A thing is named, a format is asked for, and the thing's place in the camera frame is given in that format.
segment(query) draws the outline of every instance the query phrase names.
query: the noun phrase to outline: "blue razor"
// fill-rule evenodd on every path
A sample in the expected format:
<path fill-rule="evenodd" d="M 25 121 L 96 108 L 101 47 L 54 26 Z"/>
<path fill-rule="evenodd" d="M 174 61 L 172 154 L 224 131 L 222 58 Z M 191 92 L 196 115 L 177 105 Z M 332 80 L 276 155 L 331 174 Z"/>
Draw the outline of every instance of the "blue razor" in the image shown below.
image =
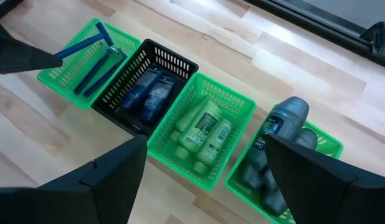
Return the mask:
<path fill-rule="evenodd" d="M 104 74 L 99 80 L 97 80 L 97 82 L 95 82 L 88 90 L 86 90 L 83 96 L 89 97 L 98 88 L 100 88 L 113 75 L 113 73 L 118 69 L 122 62 L 128 57 L 122 49 L 118 49 L 117 51 L 122 56 L 121 60 L 114 64 L 114 66 L 112 66 L 112 68 L 109 69 L 106 74 Z"/>
<path fill-rule="evenodd" d="M 62 51 L 56 53 L 54 56 L 58 57 L 58 58 L 61 58 L 61 59 L 64 59 L 66 57 L 68 57 L 69 55 L 72 55 L 76 52 L 78 52 L 79 50 L 82 50 L 92 44 L 94 44 L 95 42 L 99 41 L 99 40 L 104 40 L 109 47 L 111 47 L 113 45 L 113 41 L 110 37 L 110 34 L 107 32 L 107 30 L 105 29 L 104 25 L 101 23 L 101 22 L 98 22 L 95 24 L 95 26 L 97 27 L 99 33 L 93 37 L 89 37 L 67 49 L 63 49 Z"/>
<path fill-rule="evenodd" d="M 92 78 L 97 74 L 97 72 L 100 70 L 100 68 L 107 62 L 107 60 L 110 58 L 111 54 L 117 53 L 117 49 L 114 49 L 113 47 L 110 47 L 107 49 L 107 52 L 105 55 L 100 58 L 97 63 L 93 66 L 93 68 L 84 76 L 82 81 L 76 86 L 74 89 L 74 93 L 76 95 L 80 94 L 82 90 L 87 86 L 87 84 L 92 80 Z"/>

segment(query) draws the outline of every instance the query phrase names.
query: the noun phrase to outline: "wooden floor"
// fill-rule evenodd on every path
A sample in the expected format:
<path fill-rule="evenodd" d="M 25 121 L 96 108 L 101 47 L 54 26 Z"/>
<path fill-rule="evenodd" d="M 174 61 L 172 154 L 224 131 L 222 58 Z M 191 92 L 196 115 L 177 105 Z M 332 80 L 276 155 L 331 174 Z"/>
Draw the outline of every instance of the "wooden floor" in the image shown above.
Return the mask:
<path fill-rule="evenodd" d="M 129 223 L 268 223 L 223 181 L 266 113 L 292 95 L 342 141 L 342 161 L 385 176 L 385 68 L 238 0 L 25 0 L 1 22 L 55 53 L 93 17 L 167 46 L 258 105 L 212 192 L 148 158 Z M 0 187 L 37 187 L 131 138 L 37 74 L 0 76 Z"/>

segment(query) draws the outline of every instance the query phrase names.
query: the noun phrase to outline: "black metal frame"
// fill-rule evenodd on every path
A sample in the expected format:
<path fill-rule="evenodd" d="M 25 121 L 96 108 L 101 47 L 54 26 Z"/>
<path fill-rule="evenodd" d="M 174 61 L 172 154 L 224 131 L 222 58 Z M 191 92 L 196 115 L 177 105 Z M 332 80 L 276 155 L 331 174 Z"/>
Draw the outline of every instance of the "black metal frame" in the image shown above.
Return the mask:
<path fill-rule="evenodd" d="M 320 21 L 317 18 L 302 12 L 301 10 L 296 10 L 277 0 L 245 1 L 385 67 L 385 56 L 372 54 L 371 45 L 359 37 L 355 37 L 347 32 L 339 30 L 338 28 Z M 286 2 L 289 2 L 298 7 L 306 4 L 305 9 L 310 8 L 314 10 L 314 12 L 318 12 L 324 18 L 329 19 L 331 22 L 334 22 L 359 34 L 366 30 L 363 27 L 357 26 L 356 24 L 346 21 L 338 16 L 332 15 L 329 12 L 326 12 L 301 0 L 286 0 Z"/>

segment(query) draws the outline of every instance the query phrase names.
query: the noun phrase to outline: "bottle cap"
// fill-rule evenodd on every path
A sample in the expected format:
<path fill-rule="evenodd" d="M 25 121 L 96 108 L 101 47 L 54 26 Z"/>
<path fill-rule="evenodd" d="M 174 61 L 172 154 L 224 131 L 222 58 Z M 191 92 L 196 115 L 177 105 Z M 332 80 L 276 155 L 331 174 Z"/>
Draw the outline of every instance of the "bottle cap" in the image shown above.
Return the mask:
<path fill-rule="evenodd" d="M 207 171 L 207 165 L 205 165 L 201 161 L 196 161 L 192 167 L 192 169 L 198 174 L 204 174 Z"/>
<path fill-rule="evenodd" d="M 307 115 L 309 113 L 309 104 L 296 96 L 289 97 L 283 102 L 279 103 L 273 111 L 277 110 L 286 110 L 290 113 L 294 114 L 299 118 L 299 120 L 304 123 L 307 119 Z"/>
<path fill-rule="evenodd" d="M 258 171 L 262 171 L 267 166 L 267 158 L 264 150 L 251 147 L 248 152 L 248 160 Z"/>
<path fill-rule="evenodd" d="M 212 101 L 207 102 L 207 110 L 212 113 L 213 116 L 215 116 L 217 119 L 219 119 L 222 116 L 222 110 Z"/>
<path fill-rule="evenodd" d="M 133 107 L 133 104 L 134 103 L 133 103 L 133 100 L 131 99 L 131 97 L 126 96 L 126 98 L 122 102 L 122 107 L 130 110 Z"/>
<path fill-rule="evenodd" d="M 174 130 L 174 131 L 172 131 L 172 133 L 170 133 L 169 137 L 170 137 L 170 139 L 172 139 L 172 141 L 177 142 L 179 137 L 180 137 L 180 134 L 181 133 L 178 130 Z"/>
<path fill-rule="evenodd" d="M 285 203 L 280 189 L 266 192 L 264 197 L 262 197 L 261 205 L 267 212 L 276 217 L 279 217 L 288 210 L 287 203 Z"/>
<path fill-rule="evenodd" d="M 246 186 L 254 190 L 260 190 L 264 185 L 263 177 L 261 177 L 259 172 L 248 163 L 246 163 L 242 169 L 241 178 Z"/>
<path fill-rule="evenodd" d="M 314 133 L 312 130 L 302 128 L 298 136 L 293 141 L 309 149 L 316 149 L 318 139 L 316 133 Z"/>
<path fill-rule="evenodd" d="M 140 119 L 147 123 L 153 123 L 155 121 L 154 120 L 155 112 L 156 111 L 151 110 L 150 108 L 144 108 L 143 112 L 140 115 Z"/>
<path fill-rule="evenodd" d="M 186 148 L 184 148 L 182 146 L 178 146 L 176 148 L 175 154 L 177 157 L 184 160 L 190 155 L 190 152 Z"/>
<path fill-rule="evenodd" d="M 264 183 L 268 191 L 274 191 L 277 188 L 277 183 L 275 182 L 274 176 L 270 169 L 266 170 L 264 175 Z"/>

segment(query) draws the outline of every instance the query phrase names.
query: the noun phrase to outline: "body wash bottle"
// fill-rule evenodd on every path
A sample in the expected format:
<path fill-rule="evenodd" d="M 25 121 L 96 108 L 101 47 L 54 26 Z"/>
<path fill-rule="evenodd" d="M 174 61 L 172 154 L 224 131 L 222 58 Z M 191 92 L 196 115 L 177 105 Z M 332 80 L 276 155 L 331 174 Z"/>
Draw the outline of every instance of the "body wash bottle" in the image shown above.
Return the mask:
<path fill-rule="evenodd" d="M 192 167 L 199 174 L 204 174 L 208 168 L 213 167 L 220 155 L 221 148 L 232 129 L 231 122 L 222 119 L 218 122 L 213 132 L 209 135 L 197 155 L 197 161 Z"/>
<path fill-rule="evenodd" d="M 180 146 L 176 149 L 176 155 L 180 159 L 187 158 L 190 153 L 198 152 L 221 118 L 221 113 L 220 108 L 211 101 L 201 108 L 178 139 Z"/>
<path fill-rule="evenodd" d="M 209 97 L 205 97 L 198 105 L 196 105 L 191 111 L 187 112 L 182 118 L 176 122 L 174 125 L 174 130 L 170 134 L 170 138 L 174 141 L 177 142 L 180 134 L 186 130 L 190 122 L 193 120 L 195 115 L 198 113 L 200 109 L 205 105 L 205 103 L 208 101 Z"/>

